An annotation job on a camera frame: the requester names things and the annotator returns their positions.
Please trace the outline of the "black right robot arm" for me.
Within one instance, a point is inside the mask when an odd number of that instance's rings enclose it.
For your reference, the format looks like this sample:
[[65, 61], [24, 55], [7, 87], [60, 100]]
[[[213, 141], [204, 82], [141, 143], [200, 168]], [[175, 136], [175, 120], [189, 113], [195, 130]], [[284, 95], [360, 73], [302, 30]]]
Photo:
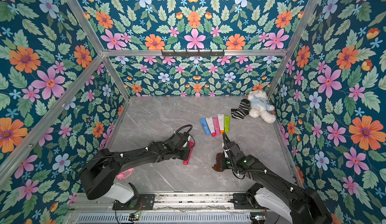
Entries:
[[247, 203], [267, 208], [292, 224], [330, 224], [332, 216], [316, 190], [304, 189], [269, 170], [259, 159], [244, 155], [235, 142], [223, 141], [217, 164], [238, 177], [256, 182], [247, 191]]

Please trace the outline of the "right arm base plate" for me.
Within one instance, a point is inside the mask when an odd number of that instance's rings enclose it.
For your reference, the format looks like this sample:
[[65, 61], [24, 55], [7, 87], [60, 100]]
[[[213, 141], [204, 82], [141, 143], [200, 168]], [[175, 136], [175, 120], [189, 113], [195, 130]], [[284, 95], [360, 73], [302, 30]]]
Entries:
[[254, 210], [260, 208], [257, 202], [251, 200], [250, 196], [246, 193], [234, 193], [228, 202], [233, 204], [236, 210]]

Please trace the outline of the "pink Curaprox toothpaste tube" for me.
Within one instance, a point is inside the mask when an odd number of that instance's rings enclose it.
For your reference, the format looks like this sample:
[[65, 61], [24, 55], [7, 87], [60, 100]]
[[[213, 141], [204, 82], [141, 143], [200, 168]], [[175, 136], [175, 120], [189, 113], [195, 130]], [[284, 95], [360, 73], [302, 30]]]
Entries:
[[218, 118], [212, 118], [216, 135], [221, 135], [220, 124]]

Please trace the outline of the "white tube orange cap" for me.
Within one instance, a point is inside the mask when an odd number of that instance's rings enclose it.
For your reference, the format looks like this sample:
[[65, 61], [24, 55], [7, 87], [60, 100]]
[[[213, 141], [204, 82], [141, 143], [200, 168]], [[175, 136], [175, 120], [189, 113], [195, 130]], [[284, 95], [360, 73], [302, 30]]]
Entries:
[[218, 115], [218, 122], [219, 122], [219, 127], [220, 127], [220, 133], [223, 134], [225, 132], [225, 124], [224, 124], [224, 114], [219, 114]]

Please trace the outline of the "green Curaprox toothpaste tube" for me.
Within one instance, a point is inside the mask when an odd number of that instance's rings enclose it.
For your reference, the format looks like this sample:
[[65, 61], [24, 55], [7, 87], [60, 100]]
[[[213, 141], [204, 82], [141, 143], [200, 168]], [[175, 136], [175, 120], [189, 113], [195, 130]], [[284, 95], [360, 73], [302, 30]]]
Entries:
[[224, 115], [224, 132], [229, 133], [230, 129], [230, 116]]

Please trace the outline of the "white tube red cap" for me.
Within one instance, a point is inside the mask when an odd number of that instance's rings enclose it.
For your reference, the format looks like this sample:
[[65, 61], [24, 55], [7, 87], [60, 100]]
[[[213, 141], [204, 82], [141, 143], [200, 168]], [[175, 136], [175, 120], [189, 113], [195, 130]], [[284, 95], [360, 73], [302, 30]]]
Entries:
[[206, 118], [206, 123], [208, 125], [208, 128], [209, 128], [209, 131], [211, 133], [211, 136], [215, 137], [216, 136], [216, 131], [215, 131], [214, 123], [213, 123], [213, 118]]

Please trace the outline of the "brown cloth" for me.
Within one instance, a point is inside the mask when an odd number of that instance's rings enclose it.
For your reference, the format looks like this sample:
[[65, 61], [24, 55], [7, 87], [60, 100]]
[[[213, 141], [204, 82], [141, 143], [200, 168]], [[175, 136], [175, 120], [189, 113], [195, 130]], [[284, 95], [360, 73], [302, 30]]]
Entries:
[[216, 155], [216, 163], [213, 166], [213, 170], [216, 172], [223, 172], [227, 169], [227, 160], [224, 153], [218, 153]]

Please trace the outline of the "red Curaprox toothpaste tube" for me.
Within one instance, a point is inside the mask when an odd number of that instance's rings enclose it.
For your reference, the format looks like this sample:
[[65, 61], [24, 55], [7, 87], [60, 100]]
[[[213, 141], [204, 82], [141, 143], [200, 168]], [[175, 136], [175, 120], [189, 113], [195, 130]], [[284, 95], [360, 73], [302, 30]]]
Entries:
[[191, 158], [191, 155], [192, 155], [192, 151], [193, 151], [193, 148], [195, 146], [195, 143], [193, 141], [190, 141], [190, 144], [189, 144], [189, 149], [187, 150], [186, 152], [186, 159], [184, 160], [183, 164], [185, 166], [188, 166], [189, 164], [189, 161], [190, 161], [190, 158]]

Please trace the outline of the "blue toothpaste tube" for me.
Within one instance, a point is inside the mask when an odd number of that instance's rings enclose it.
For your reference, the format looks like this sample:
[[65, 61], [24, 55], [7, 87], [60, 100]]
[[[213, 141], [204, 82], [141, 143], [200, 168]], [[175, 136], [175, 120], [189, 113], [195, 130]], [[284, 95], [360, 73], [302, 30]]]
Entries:
[[200, 123], [201, 123], [201, 125], [202, 125], [202, 127], [203, 127], [203, 129], [204, 129], [204, 131], [206, 133], [206, 135], [210, 136], [211, 135], [211, 131], [210, 131], [209, 126], [207, 124], [206, 118], [201, 118], [201, 119], [199, 119], [199, 121], [200, 121]]

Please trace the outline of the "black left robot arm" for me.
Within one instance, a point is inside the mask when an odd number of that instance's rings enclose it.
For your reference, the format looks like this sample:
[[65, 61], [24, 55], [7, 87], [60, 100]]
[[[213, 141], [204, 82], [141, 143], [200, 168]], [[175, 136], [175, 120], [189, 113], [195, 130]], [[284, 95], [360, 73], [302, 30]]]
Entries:
[[187, 161], [193, 146], [188, 132], [174, 133], [166, 141], [150, 142], [145, 148], [125, 152], [100, 150], [79, 174], [87, 199], [109, 198], [127, 203], [135, 196], [134, 188], [117, 183], [118, 175], [145, 164], [170, 159]]

